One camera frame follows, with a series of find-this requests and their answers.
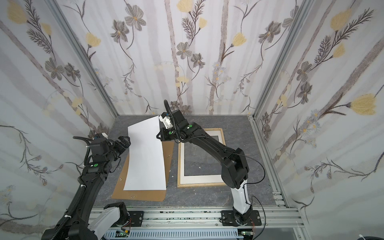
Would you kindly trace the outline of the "white photo paper sheet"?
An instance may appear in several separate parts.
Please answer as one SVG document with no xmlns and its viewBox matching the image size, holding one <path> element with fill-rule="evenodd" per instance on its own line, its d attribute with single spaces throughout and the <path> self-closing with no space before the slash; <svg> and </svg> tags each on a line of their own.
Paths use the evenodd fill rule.
<svg viewBox="0 0 384 240">
<path fill-rule="evenodd" d="M 164 191 L 166 189 L 163 145 L 157 139 L 159 132 L 158 117 L 128 127 L 131 146 L 125 191 Z"/>
</svg>

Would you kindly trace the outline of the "clear acrylic sheet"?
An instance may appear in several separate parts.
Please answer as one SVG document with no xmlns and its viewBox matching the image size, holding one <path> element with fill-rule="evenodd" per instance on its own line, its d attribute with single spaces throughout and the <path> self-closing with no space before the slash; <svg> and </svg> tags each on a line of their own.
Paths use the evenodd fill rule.
<svg viewBox="0 0 384 240">
<path fill-rule="evenodd" d="M 221 164 L 202 148 L 187 143 L 184 145 L 185 176 L 220 175 Z"/>
</svg>

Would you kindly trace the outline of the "brown wooden backing board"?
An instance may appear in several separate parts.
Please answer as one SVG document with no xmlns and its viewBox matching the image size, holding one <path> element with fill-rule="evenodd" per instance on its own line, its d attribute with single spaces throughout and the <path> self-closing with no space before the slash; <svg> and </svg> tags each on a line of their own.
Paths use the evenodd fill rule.
<svg viewBox="0 0 384 240">
<path fill-rule="evenodd" d="M 174 149 L 175 143 L 163 142 L 162 145 L 163 145 L 163 153 L 164 153 L 163 158 L 164 158 L 165 169 L 160 171 L 160 173 L 163 174 L 163 176 L 165 177 L 165 184 L 167 187 L 169 178 L 170 178 L 170 169 L 171 169 L 171 162 L 172 162 L 173 149 Z M 164 201 L 167 190 L 135 190 L 135 191 L 124 190 L 125 182 L 126 182 L 128 171 L 129 171 L 129 159 L 130 157 L 127 156 L 111 198 L 115 200 L 130 200 L 130 201 L 152 201 L 152 202 Z"/>
</svg>

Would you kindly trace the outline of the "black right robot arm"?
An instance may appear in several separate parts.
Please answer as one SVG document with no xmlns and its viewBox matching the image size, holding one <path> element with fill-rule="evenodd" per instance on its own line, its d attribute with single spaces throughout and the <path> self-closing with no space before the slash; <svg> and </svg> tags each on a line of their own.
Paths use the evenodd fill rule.
<svg viewBox="0 0 384 240">
<path fill-rule="evenodd" d="M 166 107 L 166 111 L 159 117 L 164 124 L 157 135 L 162 142 L 177 141 L 179 143 L 191 143 L 203 149 L 215 158 L 222 167 L 221 178 L 231 188 L 234 200 L 234 212 L 242 217 L 252 212 L 248 190 L 249 165 L 240 148 L 232 149 L 220 143 L 210 136 L 200 125 L 189 123 L 180 110 L 172 111 Z"/>
</svg>

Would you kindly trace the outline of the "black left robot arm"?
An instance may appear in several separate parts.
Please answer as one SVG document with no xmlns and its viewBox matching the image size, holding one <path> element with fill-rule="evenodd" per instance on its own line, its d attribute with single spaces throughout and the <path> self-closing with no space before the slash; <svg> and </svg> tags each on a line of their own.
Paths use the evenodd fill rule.
<svg viewBox="0 0 384 240">
<path fill-rule="evenodd" d="M 102 240 L 110 227 L 130 219 L 125 204 L 121 202 L 105 206 L 103 213 L 89 223 L 97 195 L 112 173 L 112 163 L 121 160 L 121 155 L 131 145 L 130 138 L 120 136 L 113 141 L 106 134 L 96 134 L 93 139 L 74 138 L 87 144 L 84 169 L 78 177 L 79 187 L 55 227 L 44 231 L 43 240 Z"/>
</svg>

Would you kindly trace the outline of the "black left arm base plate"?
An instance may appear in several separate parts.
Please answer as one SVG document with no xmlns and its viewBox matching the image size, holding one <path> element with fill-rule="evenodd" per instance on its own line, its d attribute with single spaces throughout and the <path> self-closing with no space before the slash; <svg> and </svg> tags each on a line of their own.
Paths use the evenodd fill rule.
<svg viewBox="0 0 384 240">
<path fill-rule="evenodd" d="M 129 211 L 128 227 L 141 227 L 144 219 L 144 211 Z"/>
</svg>

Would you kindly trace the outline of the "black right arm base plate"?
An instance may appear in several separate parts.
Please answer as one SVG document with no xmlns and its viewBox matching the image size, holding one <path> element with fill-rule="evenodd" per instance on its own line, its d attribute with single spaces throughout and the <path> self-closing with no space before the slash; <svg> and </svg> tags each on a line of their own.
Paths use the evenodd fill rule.
<svg viewBox="0 0 384 240">
<path fill-rule="evenodd" d="M 231 211 L 221 211 L 221 217 L 219 219 L 220 223 L 224 227 L 241 227 L 241 226 L 261 226 L 262 221 L 258 211 L 252 210 L 250 217 L 244 221 L 243 224 L 236 219 L 236 214 L 234 210 Z"/>
</svg>

